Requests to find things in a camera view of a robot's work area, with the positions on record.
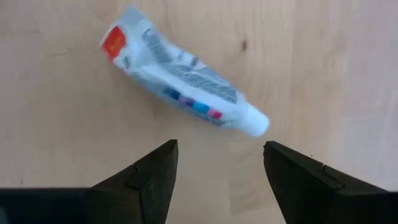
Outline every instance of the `orange label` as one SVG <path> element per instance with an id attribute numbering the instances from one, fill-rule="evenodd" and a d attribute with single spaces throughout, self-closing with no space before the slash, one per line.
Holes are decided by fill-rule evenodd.
<path id="1" fill-rule="evenodd" d="M 124 46 L 126 46 L 126 36 L 118 26 L 115 26 L 106 37 L 102 48 L 108 54 L 109 59 L 113 60 Z"/>

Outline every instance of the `wooden table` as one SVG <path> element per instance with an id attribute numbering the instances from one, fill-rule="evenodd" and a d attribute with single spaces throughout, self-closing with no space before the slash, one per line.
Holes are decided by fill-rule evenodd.
<path id="1" fill-rule="evenodd" d="M 133 4 L 265 111 L 260 139 L 179 111 L 98 48 Z M 394 0 L 3 0 L 0 186 L 91 186 L 168 139 L 168 223 L 283 223 L 262 165 L 276 140 L 398 189 Z"/>

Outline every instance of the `white cap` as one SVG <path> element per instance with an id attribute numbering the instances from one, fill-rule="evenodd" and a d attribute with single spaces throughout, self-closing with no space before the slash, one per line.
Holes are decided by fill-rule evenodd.
<path id="1" fill-rule="evenodd" d="M 246 113 L 243 115 L 243 118 L 234 123 L 233 126 L 246 134 L 252 135 L 253 137 L 260 137 L 267 131 L 269 120 L 267 116 L 248 103 L 248 107 L 246 108 Z"/>

